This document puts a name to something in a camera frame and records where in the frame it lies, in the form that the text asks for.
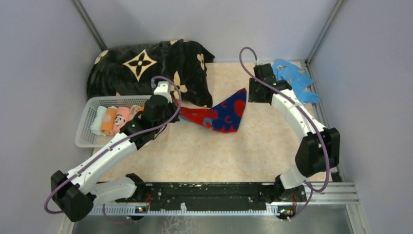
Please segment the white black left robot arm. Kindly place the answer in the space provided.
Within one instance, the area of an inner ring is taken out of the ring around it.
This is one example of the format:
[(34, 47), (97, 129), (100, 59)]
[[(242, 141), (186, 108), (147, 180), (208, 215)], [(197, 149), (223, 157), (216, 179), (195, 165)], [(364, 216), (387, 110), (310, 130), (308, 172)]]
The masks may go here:
[(155, 139), (161, 128), (179, 120), (182, 102), (153, 95), (146, 101), (141, 114), (125, 123), (120, 132), (96, 154), (66, 173), (58, 170), (51, 176), (51, 193), (44, 203), (48, 209), (52, 200), (71, 222), (85, 218), (95, 206), (98, 195), (93, 189), (100, 178), (120, 161)]

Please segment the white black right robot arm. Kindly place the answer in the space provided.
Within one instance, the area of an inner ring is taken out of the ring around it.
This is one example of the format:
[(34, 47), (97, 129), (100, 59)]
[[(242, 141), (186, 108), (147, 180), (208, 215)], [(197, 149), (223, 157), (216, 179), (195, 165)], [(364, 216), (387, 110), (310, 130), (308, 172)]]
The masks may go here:
[(340, 134), (336, 128), (327, 128), (314, 118), (299, 101), (291, 85), (277, 80), (269, 63), (255, 65), (250, 78), (251, 102), (268, 102), (284, 115), (285, 120), (300, 140), (295, 163), (276, 177), (274, 194), (280, 201), (293, 195), (293, 188), (315, 174), (325, 173), (325, 181), (317, 192), (323, 191), (330, 180), (330, 171), (339, 162)]

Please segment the red blue cloth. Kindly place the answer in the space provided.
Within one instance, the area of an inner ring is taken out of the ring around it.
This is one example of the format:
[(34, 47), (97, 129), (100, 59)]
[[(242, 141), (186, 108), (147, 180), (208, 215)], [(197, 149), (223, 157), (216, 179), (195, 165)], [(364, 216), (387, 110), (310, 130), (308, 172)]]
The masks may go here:
[(180, 108), (179, 117), (220, 133), (238, 131), (246, 106), (247, 91), (242, 88), (210, 109)]

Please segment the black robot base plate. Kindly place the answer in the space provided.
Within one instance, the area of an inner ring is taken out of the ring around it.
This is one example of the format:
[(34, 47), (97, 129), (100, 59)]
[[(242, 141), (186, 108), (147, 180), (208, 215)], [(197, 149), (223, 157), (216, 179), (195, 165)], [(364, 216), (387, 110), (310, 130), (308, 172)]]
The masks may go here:
[(137, 194), (132, 197), (121, 198), (117, 202), (148, 203), (156, 211), (177, 210), (181, 203), (191, 211), (246, 211), (263, 210), (266, 203), (306, 200), (302, 185), (284, 191), (273, 182), (152, 182), (139, 186)]

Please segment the striped rabbit print towel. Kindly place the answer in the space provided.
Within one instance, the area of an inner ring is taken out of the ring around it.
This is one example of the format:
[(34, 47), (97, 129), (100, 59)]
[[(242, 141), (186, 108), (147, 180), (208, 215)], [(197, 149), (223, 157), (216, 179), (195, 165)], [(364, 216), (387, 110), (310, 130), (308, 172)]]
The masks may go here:
[(141, 107), (139, 105), (133, 105), (130, 108), (129, 120), (132, 120), (140, 110), (141, 110)]

